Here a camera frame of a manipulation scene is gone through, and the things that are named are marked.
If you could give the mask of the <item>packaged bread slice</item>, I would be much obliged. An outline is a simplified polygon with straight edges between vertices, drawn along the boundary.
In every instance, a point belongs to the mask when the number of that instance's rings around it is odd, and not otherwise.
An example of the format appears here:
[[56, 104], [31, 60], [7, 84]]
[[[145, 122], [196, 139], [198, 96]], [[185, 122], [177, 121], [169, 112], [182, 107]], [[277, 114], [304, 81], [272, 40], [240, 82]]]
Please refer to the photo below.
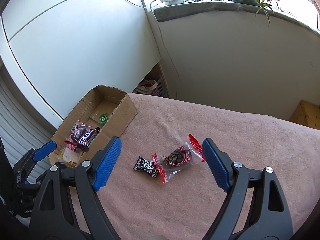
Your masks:
[[59, 158], [68, 166], [76, 167], [80, 161], [83, 152], [76, 148], [63, 147], [59, 153]]

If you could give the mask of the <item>brown Chinese Snickers bar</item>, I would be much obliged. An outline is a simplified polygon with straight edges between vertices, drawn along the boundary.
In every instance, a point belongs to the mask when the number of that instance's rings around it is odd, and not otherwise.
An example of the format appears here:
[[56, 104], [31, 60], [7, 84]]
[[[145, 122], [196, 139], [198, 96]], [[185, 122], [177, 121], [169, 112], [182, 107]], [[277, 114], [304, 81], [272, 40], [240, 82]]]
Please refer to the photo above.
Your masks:
[[76, 141], [76, 152], [87, 152], [91, 145], [91, 142], [99, 134], [100, 128], [96, 127], [93, 129], [87, 130], [77, 141]]

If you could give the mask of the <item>red clear date bag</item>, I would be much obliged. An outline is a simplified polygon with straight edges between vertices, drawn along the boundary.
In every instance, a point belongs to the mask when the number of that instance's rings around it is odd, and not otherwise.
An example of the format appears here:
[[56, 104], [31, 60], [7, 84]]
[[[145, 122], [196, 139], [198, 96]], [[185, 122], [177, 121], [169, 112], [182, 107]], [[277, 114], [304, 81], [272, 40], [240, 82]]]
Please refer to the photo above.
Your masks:
[[151, 157], [164, 184], [183, 170], [206, 162], [202, 145], [192, 134], [188, 134], [187, 141], [170, 154], [155, 153]]
[[93, 128], [93, 126], [87, 125], [84, 122], [78, 120], [73, 125], [69, 137], [64, 141], [65, 146], [74, 152], [79, 152], [79, 150], [77, 149], [78, 141], [87, 131]]

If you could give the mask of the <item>black white candy packet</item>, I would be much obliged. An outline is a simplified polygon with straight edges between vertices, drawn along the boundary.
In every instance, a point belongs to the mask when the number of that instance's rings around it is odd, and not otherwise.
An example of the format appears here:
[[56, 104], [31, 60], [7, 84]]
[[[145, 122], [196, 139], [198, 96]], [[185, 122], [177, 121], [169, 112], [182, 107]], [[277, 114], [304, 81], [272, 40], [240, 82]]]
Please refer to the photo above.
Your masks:
[[135, 171], [144, 172], [152, 178], [157, 178], [158, 176], [158, 169], [155, 163], [141, 156], [138, 157], [133, 169]]

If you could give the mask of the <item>brown cardboard box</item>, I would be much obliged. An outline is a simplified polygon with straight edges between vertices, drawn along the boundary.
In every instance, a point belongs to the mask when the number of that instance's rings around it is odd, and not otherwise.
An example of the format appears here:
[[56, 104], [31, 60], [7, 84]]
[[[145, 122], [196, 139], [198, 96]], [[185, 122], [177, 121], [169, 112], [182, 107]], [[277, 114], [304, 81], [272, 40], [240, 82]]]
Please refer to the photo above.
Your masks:
[[[104, 113], [107, 113], [108, 121], [101, 126], [99, 116]], [[92, 159], [98, 150], [105, 148], [112, 137], [120, 137], [136, 114], [137, 109], [127, 92], [114, 87], [96, 86], [74, 106], [53, 135], [52, 140], [56, 142], [57, 149], [49, 155], [50, 163], [53, 165], [59, 161], [58, 154], [63, 143], [78, 120], [100, 128], [89, 151], [80, 158], [80, 161], [84, 161]]]

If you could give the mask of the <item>pink table cloth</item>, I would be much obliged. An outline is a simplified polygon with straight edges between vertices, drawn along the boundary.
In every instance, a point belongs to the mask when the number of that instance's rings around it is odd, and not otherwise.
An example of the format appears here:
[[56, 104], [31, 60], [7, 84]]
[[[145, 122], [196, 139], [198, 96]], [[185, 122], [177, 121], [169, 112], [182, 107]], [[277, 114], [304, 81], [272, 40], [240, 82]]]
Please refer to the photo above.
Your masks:
[[121, 155], [100, 202], [122, 239], [202, 239], [225, 192], [206, 163], [162, 183], [133, 169], [137, 158], [169, 154], [189, 134], [211, 138], [247, 168], [272, 167], [299, 229], [319, 200], [319, 130], [271, 116], [239, 113], [156, 96], [131, 94], [137, 115], [121, 136]]

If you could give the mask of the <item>white cabinet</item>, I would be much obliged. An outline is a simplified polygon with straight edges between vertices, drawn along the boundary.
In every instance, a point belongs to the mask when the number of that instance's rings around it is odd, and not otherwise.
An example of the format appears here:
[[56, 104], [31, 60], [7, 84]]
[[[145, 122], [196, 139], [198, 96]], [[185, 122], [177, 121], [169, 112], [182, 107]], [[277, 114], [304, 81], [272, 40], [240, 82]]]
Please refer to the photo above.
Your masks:
[[131, 92], [161, 57], [140, 0], [10, 0], [1, 58], [24, 97], [59, 127], [89, 90]]

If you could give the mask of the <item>wooden stool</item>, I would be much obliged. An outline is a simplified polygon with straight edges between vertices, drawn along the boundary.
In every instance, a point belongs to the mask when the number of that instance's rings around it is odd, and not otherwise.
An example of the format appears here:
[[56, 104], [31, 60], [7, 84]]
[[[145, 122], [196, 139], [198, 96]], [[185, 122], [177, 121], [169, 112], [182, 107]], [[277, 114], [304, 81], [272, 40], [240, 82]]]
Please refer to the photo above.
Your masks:
[[313, 103], [302, 100], [290, 116], [289, 121], [302, 126], [319, 130], [319, 105], [314, 105]]

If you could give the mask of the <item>white basket with shoes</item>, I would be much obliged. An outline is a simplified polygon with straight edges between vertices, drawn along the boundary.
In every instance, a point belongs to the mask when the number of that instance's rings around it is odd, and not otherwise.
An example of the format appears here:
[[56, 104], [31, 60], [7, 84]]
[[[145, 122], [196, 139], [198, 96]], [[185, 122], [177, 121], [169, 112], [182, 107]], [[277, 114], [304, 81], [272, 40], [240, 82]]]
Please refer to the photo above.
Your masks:
[[136, 94], [169, 98], [168, 89], [159, 64], [156, 64], [152, 70], [150, 70], [133, 92]]

